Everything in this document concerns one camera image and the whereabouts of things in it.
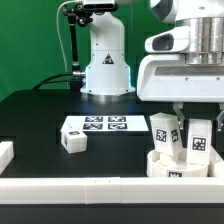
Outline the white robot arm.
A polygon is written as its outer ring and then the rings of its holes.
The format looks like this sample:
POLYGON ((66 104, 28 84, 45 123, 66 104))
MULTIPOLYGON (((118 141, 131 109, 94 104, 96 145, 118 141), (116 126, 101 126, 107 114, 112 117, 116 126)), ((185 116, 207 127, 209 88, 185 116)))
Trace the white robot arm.
POLYGON ((84 0, 93 23, 83 91, 95 96, 135 91, 142 101, 172 102, 179 118, 185 102, 217 103, 217 119, 223 120, 224 0, 149 0, 154 16, 174 28, 146 39, 136 87, 124 59, 124 27, 111 14, 117 5, 84 0))

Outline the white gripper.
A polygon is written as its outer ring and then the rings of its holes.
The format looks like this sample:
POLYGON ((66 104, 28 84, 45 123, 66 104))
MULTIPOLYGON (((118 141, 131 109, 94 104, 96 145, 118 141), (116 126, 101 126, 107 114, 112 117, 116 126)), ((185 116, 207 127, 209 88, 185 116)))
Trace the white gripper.
POLYGON ((188 26, 148 38, 148 55, 138 71, 137 95, 142 101, 174 102, 173 110, 184 128, 183 102, 220 103, 217 131, 224 122, 224 50, 215 41, 211 51, 191 52, 197 37, 188 26))

